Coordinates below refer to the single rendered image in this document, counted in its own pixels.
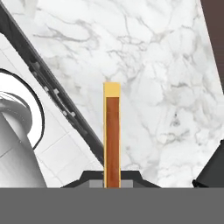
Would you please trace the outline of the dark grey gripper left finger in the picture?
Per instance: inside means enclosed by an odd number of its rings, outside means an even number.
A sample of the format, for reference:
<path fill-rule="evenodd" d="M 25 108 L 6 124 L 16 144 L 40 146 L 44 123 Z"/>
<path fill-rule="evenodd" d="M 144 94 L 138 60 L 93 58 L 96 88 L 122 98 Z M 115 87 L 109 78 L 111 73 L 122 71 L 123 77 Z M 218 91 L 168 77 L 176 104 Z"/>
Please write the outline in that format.
<path fill-rule="evenodd" d="M 103 188 L 103 172 L 102 171 L 84 171 L 80 178 L 64 185 L 64 188 Z"/>

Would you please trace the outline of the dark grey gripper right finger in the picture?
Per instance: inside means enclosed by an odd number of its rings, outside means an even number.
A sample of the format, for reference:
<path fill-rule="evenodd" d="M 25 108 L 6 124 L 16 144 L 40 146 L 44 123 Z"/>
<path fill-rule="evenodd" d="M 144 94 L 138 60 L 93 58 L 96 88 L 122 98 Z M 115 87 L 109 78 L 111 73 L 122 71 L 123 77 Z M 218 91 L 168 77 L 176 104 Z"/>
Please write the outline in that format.
<path fill-rule="evenodd" d="M 139 171 L 121 171 L 121 188 L 158 188 L 145 179 Z"/>

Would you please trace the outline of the brown wooden spoon yellow edge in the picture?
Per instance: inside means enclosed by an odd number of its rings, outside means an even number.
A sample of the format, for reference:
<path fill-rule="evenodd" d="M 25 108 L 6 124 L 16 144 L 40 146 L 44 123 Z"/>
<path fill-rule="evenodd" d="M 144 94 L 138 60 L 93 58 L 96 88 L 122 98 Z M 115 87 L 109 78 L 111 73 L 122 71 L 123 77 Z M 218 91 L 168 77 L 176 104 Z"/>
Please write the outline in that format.
<path fill-rule="evenodd" d="M 121 187 L 120 84 L 103 84 L 104 187 Z"/>

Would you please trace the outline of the dark brown cabinet panel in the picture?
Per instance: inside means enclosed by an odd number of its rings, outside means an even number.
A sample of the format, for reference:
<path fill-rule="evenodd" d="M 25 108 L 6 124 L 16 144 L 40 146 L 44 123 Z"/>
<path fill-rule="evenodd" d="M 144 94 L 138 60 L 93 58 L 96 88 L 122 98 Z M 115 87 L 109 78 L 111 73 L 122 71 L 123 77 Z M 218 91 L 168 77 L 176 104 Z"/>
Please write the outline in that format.
<path fill-rule="evenodd" d="M 224 0 L 200 0 L 224 91 Z"/>

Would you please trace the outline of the black angular block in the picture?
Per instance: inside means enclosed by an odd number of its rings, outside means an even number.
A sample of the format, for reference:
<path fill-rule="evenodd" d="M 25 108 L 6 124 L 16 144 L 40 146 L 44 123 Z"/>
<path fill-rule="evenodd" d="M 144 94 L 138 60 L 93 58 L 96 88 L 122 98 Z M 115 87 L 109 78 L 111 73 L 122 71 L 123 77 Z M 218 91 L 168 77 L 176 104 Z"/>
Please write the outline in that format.
<path fill-rule="evenodd" d="M 192 181 L 194 187 L 224 188 L 224 139 L 211 156 L 199 176 Z"/>

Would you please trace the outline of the white round pedestal black rim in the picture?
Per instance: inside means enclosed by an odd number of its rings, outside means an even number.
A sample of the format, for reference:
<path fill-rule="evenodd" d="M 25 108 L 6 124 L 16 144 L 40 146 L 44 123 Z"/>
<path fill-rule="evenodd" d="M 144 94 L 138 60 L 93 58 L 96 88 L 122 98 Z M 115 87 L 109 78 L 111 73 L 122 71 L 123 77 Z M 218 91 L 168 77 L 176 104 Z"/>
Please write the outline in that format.
<path fill-rule="evenodd" d="M 18 94 L 0 90 L 0 188 L 47 188 L 35 149 L 45 132 L 45 114 L 40 99 L 21 77 L 0 68 L 22 84 L 33 97 L 41 118 L 40 137 L 32 145 L 28 134 L 32 129 L 32 110 Z"/>

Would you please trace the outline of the dark grey rail strip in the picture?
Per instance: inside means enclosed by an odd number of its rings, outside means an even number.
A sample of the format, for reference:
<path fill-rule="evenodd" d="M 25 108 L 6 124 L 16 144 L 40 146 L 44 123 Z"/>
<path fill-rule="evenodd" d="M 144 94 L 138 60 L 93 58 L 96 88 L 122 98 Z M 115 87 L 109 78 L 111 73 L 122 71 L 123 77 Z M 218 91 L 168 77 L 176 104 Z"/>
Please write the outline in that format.
<path fill-rule="evenodd" d="M 56 104 L 72 127 L 78 131 L 83 140 L 90 147 L 90 150 L 97 160 L 103 165 L 104 158 L 102 142 L 91 129 L 90 125 L 75 106 L 72 99 L 68 96 L 65 89 L 54 77 L 49 67 L 39 56 L 32 43 L 25 36 L 1 0 L 0 32 L 8 39 L 10 44 L 17 51 L 40 86 L 47 89 L 47 93 L 52 101 Z"/>

